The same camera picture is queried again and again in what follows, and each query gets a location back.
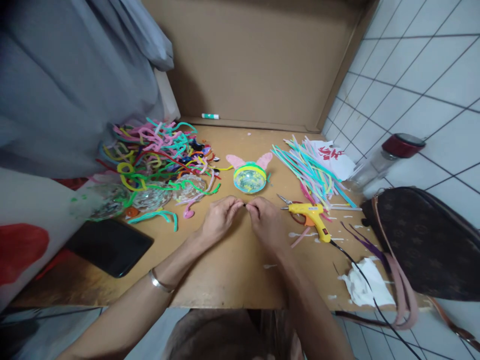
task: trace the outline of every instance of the white paper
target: white paper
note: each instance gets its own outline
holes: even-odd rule
[[[348,273],[348,276],[342,275],[341,279],[345,281],[348,293],[356,305],[370,305],[374,307],[374,296],[379,307],[382,305],[395,305],[395,300],[385,286],[382,275],[380,275],[372,259],[366,257],[358,263],[358,267],[370,283],[371,290],[355,264],[352,263],[351,266],[352,269]]]
[[[330,170],[340,180],[346,180],[354,172],[355,163],[340,147],[330,147],[333,141],[310,141],[316,151],[316,160],[320,165]]]

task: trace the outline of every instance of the glue stick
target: glue stick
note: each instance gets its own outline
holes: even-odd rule
[[[205,114],[205,113],[203,113],[201,115],[201,117],[204,118],[204,119],[216,119],[216,120],[220,119],[220,115],[218,115],[218,114]]]

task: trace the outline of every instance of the wooden table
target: wooden table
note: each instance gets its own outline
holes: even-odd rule
[[[291,132],[246,129],[233,127],[198,126],[198,139],[207,140],[216,156],[220,158],[219,168],[229,166],[226,155],[234,154],[245,161],[256,161],[262,154],[270,151],[272,144],[288,149],[283,139],[290,139]],[[311,140],[321,140],[321,134],[295,133],[301,141],[305,135]],[[284,206],[277,194],[293,201],[306,201],[294,174],[275,156],[268,166],[271,184],[258,193],[278,207]],[[48,307],[53,305],[107,306],[122,295],[147,271],[165,259],[184,239],[197,229],[204,219],[210,202],[228,195],[240,197],[245,202],[252,195],[241,193],[234,187],[233,170],[222,171],[221,187],[216,194],[204,197],[192,206],[196,215],[183,219],[184,205],[175,206],[170,202],[166,210],[178,215],[178,231],[166,223],[162,217],[145,220],[135,227],[151,236],[154,244],[133,269],[119,279],[113,278],[89,262],[74,256],[69,261],[58,264],[42,279],[32,281],[11,304],[15,307]],[[341,197],[333,198],[333,204],[343,204]],[[361,211],[332,210],[332,223],[326,222],[332,238],[354,259],[359,261],[372,254],[362,244],[346,232],[340,221],[352,225],[361,225]],[[291,219],[287,211],[282,212],[285,225],[285,238],[293,243],[295,237],[290,233],[300,234],[304,227]],[[368,228],[358,229],[374,244],[379,245],[374,232]],[[304,270],[313,280],[318,292],[330,310],[371,311],[353,304],[345,283],[338,279],[351,269],[349,260],[338,249],[325,243],[317,243],[316,235],[305,237],[292,251]],[[278,309],[286,306],[285,289],[273,261],[265,255],[251,229],[250,216],[245,209],[240,212],[225,239],[212,248],[193,267],[185,278],[181,288],[176,292],[172,307],[188,308],[249,308]],[[387,277],[381,263],[376,264],[385,280]],[[428,307],[428,303],[419,297],[419,306]]]

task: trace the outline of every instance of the pink bunny ears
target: pink bunny ears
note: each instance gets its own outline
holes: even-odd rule
[[[266,171],[269,162],[272,160],[272,157],[273,154],[271,152],[267,152],[260,156],[260,158],[256,161],[256,164]],[[245,161],[235,155],[227,155],[226,160],[234,167],[235,170],[247,164]]]

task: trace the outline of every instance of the gray curtain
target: gray curtain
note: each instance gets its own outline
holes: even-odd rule
[[[139,0],[18,0],[0,33],[0,166],[49,178],[103,170],[111,124],[163,119],[152,70],[172,44]]]

